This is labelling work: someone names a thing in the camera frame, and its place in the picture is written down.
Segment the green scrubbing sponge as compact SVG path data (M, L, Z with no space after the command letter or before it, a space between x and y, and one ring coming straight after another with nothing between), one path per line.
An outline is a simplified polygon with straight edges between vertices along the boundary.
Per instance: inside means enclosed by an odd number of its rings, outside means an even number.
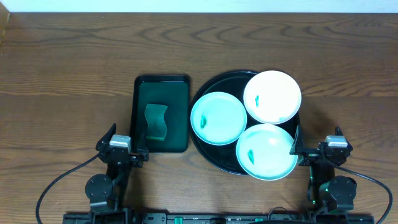
M168 106L148 104L144 111L147 121L146 139L153 141L164 141L167 135L165 112Z

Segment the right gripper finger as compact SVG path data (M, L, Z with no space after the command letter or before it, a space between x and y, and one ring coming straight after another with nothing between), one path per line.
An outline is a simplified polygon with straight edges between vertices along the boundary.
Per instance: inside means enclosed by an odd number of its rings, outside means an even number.
M303 131L300 125L297 126L295 131L295 137L290 148L290 155L300 155L304 151L304 142L303 142Z
M338 126L335 128L335 136L344 136L344 134L343 134L341 128L338 127ZM353 150L353 146L349 143L348 140L347 140L347 142L348 142L348 146L347 146L347 147L338 147L338 148L345 148L345 149L347 149L347 150L349 150L349 151L352 151L352 150Z

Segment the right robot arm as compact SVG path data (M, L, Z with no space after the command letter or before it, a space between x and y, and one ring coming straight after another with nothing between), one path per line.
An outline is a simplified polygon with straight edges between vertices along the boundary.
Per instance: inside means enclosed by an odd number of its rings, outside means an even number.
M309 166L308 197L317 209L345 212L354 209L357 183L350 177L335 175L335 169L346 162L353 150L339 127L316 148L304 146L303 131L297 126L290 154L298 157L299 166Z

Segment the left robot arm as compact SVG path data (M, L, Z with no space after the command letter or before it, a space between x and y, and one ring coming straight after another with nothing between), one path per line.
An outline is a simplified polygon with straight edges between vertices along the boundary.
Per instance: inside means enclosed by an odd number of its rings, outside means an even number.
M121 209L131 170L141 168L149 160L146 132L147 125L143 127L135 147L129 136L116 134L116 125L113 124L96 143L98 158L107 165L107 171L92 176L86 183L85 193L92 212Z

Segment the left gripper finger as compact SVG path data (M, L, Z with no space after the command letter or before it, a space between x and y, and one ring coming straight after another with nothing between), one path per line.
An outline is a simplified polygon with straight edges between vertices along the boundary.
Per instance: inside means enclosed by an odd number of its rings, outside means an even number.
M141 132L141 136L139 138L139 141L137 143L137 152L140 156L140 158L143 161L148 161L149 160L149 151L146 146L146 130L143 130Z
M115 134L116 134L116 123L112 124L108 132L96 143L95 149L97 151L108 151L110 146L110 141Z

